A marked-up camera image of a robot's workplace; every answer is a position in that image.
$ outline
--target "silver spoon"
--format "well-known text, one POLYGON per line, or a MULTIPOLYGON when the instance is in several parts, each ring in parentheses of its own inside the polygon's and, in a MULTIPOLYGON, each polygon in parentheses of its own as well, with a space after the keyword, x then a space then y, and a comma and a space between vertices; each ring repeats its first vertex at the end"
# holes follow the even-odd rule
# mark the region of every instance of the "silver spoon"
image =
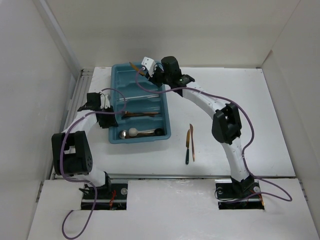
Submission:
POLYGON ((127 130, 121 130, 121 131, 119 132, 119 138, 121 138, 121 139, 127 139, 127 138, 129 138, 129 133, 128 133, 128 131, 127 131, 127 130))
POLYGON ((136 137, 137 135, 150 135, 155 133, 155 129, 147 131, 138 131, 136 128, 132 127, 128 131, 130 137, 136 137))

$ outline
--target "plastic utensil tray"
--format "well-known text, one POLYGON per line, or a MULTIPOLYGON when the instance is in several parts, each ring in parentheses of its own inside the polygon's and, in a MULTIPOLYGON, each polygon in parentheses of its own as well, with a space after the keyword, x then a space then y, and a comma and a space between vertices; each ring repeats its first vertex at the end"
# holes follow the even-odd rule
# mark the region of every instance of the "plastic utensil tray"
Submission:
MULTIPOLYGON (((141 63, 134 63, 139 69, 141 63)), ((169 112, 167 105, 167 96, 163 94, 154 94, 142 90, 136 84, 136 71, 129 63, 116 64, 111 70, 111 88, 119 90, 126 98, 126 111, 131 113, 157 112, 155 116, 135 116, 122 119, 121 114, 115 116, 118 127, 109 128, 109 142, 112 144, 131 144, 142 142, 153 142, 157 140, 166 140, 171 136, 169 121, 169 112), (136 128, 138 131, 148 131, 161 128, 164 135, 145 136, 121 139, 119 132, 129 131, 130 128, 136 128)), ((165 86, 157 87, 149 82, 144 76, 139 75, 138 82, 146 89, 152 91, 164 91, 165 86)), ((123 97, 115 91, 110 92, 110 104, 114 111, 118 112, 124 107, 123 97)))

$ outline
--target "white wall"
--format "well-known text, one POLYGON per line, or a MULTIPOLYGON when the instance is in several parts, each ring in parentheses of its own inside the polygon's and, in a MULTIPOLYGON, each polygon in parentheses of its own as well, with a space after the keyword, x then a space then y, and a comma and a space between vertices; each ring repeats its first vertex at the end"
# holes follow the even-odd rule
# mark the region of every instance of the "white wall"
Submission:
POLYGON ((48 0, 83 67, 173 55, 258 67, 299 0, 48 0))
POLYGON ((71 73, 32 0, 0 0, 0 233, 26 239, 71 73))
POLYGON ((301 0, 262 66, 320 233, 320 1, 301 0))

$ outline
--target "orange wire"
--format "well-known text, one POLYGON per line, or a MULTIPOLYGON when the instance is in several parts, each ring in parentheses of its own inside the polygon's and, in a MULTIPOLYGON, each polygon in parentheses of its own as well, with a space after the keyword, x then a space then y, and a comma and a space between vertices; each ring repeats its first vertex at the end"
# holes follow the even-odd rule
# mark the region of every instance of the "orange wire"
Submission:
POLYGON ((262 199, 261 194, 258 194, 258 196, 259 196, 259 199, 260 199, 260 201, 261 201, 262 205, 264 205, 264 200, 262 199))
POLYGON ((112 208, 112 205, 114 204, 115 197, 116 197, 116 190, 113 190, 113 192, 112 192, 112 198, 111 198, 111 200, 110 200, 110 202, 109 202, 110 210, 111 210, 111 208, 112 208))

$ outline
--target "white table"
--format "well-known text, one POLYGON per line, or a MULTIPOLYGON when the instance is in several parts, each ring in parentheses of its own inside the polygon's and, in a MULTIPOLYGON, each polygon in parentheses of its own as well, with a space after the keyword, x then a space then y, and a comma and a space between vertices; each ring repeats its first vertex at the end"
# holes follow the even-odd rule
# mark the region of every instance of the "white table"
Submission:
MULTIPOLYGON (((319 240, 297 179, 273 179, 292 202, 263 196, 265 210, 218 210, 213 179, 133 180, 127 210, 96 210, 78 240, 319 240)), ((63 240, 61 225, 73 237, 89 211, 79 210, 81 183, 46 180, 28 240, 63 240)), ((284 196, 270 184, 261 190, 284 196)))
MULTIPOLYGON (((293 177, 295 172, 261 69, 182 67, 208 93, 233 99, 247 111, 255 129, 255 140, 246 151, 250 170, 259 176, 293 177)), ((111 68, 96 67, 89 92, 110 87, 111 68)), ((88 142, 94 163, 109 174, 157 176, 229 176, 225 152, 211 133, 212 120, 192 102, 174 92, 167 93, 171 138, 155 142, 110 144, 108 129, 98 124, 88 142), (194 126, 196 161, 185 165, 186 133, 194 126)), ((244 146, 251 137, 241 115, 244 146)))

